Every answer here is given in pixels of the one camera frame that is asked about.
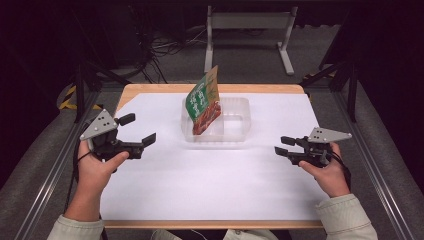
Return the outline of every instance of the clear plastic tray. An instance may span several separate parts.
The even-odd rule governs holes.
[[[201,134],[193,135],[193,121],[181,110],[181,130],[187,142],[243,142],[250,130],[250,105],[247,98],[221,97],[221,115]]]

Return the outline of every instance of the finger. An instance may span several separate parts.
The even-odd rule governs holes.
[[[82,155],[88,153],[90,149],[88,148],[88,142],[87,140],[81,141],[79,149],[78,149],[78,158],[80,158]]]
[[[106,166],[110,172],[115,171],[125,160],[128,159],[130,154],[128,152],[121,152],[115,155],[115,157],[109,159],[106,162]]]
[[[314,177],[317,177],[320,174],[320,168],[317,168],[306,161],[300,161],[299,167],[303,168],[303,170],[305,170]]]

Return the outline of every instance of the snack bag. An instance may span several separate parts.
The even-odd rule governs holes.
[[[212,68],[188,94],[185,106],[193,120],[193,135],[202,134],[221,115],[219,104],[218,66]]]

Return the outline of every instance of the white paper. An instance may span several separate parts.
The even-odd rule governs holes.
[[[186,94],[139,94],[117,117],[136,114],[118,139],[140,142],[156,132],[141,159],[122,164],[103,192],[106,220],[317,220],[314,206],[328,196],[314,178],[274,146],[318,126],[305,94],[225,94],[250,101],[251,129],[243,143],[200,147],[180,128]]]

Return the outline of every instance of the metal stand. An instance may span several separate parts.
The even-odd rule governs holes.
[[[279,13],[212,13],[212,7],[208,6],[207,32],[208,43],[206,47],[205,69],[208,72],[212,69],[213,42],[212,29],[284,29],[284,40],[278,42],[278,51],[283,60],[287,75],[293,75],[294,70],[287,54],[294,20],[296,18],[297,7],[293,7],[291,12]]]

